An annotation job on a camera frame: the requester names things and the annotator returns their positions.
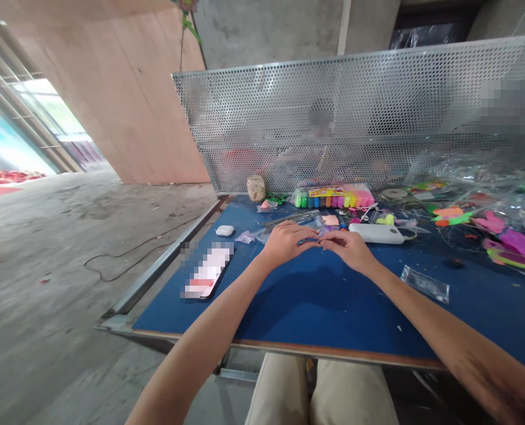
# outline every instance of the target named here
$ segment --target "plywood panel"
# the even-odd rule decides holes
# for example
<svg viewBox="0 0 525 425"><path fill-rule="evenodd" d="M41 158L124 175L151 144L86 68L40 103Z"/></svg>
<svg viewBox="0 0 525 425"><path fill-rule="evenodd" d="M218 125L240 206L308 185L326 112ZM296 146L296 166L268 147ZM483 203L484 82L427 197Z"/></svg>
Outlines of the plywood panel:
<svg viewBox="0 0 525 425"><path fill-rule="evenodd" d="M0 0L0 16L123 182L208 181L170 76L180 69L181 12L156 0L87 7ZM185 70L203 69L190 33L182 59Z"/></svg>

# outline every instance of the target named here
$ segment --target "hand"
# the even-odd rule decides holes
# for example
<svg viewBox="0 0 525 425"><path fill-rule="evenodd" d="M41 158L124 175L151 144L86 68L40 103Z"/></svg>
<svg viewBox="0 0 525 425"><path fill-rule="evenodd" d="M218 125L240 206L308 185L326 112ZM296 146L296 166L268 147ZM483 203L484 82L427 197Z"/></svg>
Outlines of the hand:
<svg viewBox="0 0 525 425"><path fill-rule="evenodd" d="M324 250L333 251L353 270L368 276L380 263L357 232L330 231L319 240Z"/></svg>
<svg viewBox="0 0 525 425"><path fill-rule="evenodd" d="M272 230L259 257L274 269L310 248L319 247L316 241L299 244L303 239L318 237L317 230L286 220Z"/></svg>

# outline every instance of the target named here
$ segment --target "red debris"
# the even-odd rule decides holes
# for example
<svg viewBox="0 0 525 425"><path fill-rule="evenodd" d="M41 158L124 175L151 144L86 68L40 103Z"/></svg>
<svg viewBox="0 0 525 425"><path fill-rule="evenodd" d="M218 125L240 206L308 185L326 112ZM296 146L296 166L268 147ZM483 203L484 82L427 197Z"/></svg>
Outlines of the red debris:
<svg viewBox="0 0 525 425"><path fill-rule="evenodd" d="M0 184L21 183L45 177L44 173L30 171L0 171Z"/></svg>

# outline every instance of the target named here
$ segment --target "perforated metal panel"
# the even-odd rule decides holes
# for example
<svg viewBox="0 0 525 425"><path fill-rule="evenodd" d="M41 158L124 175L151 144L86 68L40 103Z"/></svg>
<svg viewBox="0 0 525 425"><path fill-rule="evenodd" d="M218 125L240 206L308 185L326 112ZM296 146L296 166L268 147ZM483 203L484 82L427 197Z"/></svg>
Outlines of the perforated metal panel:
<svg viewBox="0 0 525 425"><path fill-rule="evenodd" d="M172 77L218 194L251 174L291 192L419 182L457 158L525 169L520 129L481 126L485 82L525 80L525 37Z"/></svg>

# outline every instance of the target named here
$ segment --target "black cable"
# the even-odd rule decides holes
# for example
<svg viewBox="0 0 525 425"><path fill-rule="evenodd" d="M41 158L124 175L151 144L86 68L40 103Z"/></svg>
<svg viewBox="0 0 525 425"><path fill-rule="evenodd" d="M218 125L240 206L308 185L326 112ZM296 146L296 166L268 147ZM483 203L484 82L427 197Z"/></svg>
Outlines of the black cable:
<svg viewBox="0 0 525 425"><path fill-rule="evenodd" d="M146 243L148 243L148 242L150 242L150 241L152 241L152 240L154 240L154 239L158 239L158 238L164 236L166 233L169 233L169 232L171 232L172 230L175 230L175 229L177 229L178 227L181 227L181 226L183 226L184 224L187 224L187 223L189 223L190 221L195 220L196 218L199 218L199 215L198 215L197 217L194 217L194 218L192 218L192 219L190 219L190 220L188 220L188 221L186 221L186 222L184 222L184 223L181 223L181 224L179 224L179 225L177 225L177 226L175 226L175 227L173 227L173 228L171 228L171 229L169 229L169 230L166 230L166 231L163 232L163 233L160 233L160 234L158 234L158 235L156 235L156 236L153 236L153 237L151 237L151 238L148 239L148 240L145 240L145 241L142 242L141 244L136 245L134 248L131 248L131 249L129 249L128 251L123 252L123 253L120 254L120 255L113 256L113 255L110 255L110 254L99 254L98 256L94 256L94 257L92 257L92 258L89 258L86 262L83 263L83 268L86 269L86 270L90 270L91 272L98 273L98 274L99 274L99 278L100 278L100 280L102 280L102 281L104 281L104 282L112 282L112 281L118 279L119 277L121 277L121 276L122 276L123 274L125 274L126 272L128 272L131 268L133 268L134 266L136 266L137 264L139 264L143 259L145 259L146 257L148 257L151 253L153 253L153 252L154 252L155 250L157 250L158 248L163 248L163 247L166 247L166 246L170 246L170 245L171 245L172 243L174 243L175 241L172 241L172 242L169 242L169 243L167 243L167 244L159 245L159 246L157 246L157 247L152 248L150 251L148 251L146 254L144 254L144 256L143 256L140 260L138 260L136 263L134 263L134 264L131 265L128 269L126 269L124 272L122 272L122 273L119 274L118 276L115 276L115 277L112 278L112 279L105 279L105 278L103 277L103 275L101 274L100 271L95 270L95 269L92 269L91 267L87 267L87 264L90 263L91 261L93 261L94 259L99 258L99 257L121 258L122 256L127 255L129 252L132 252L132 251L134 251L135 249L140 248L140 247L143 246L144 244L146 244Z"/></svg>

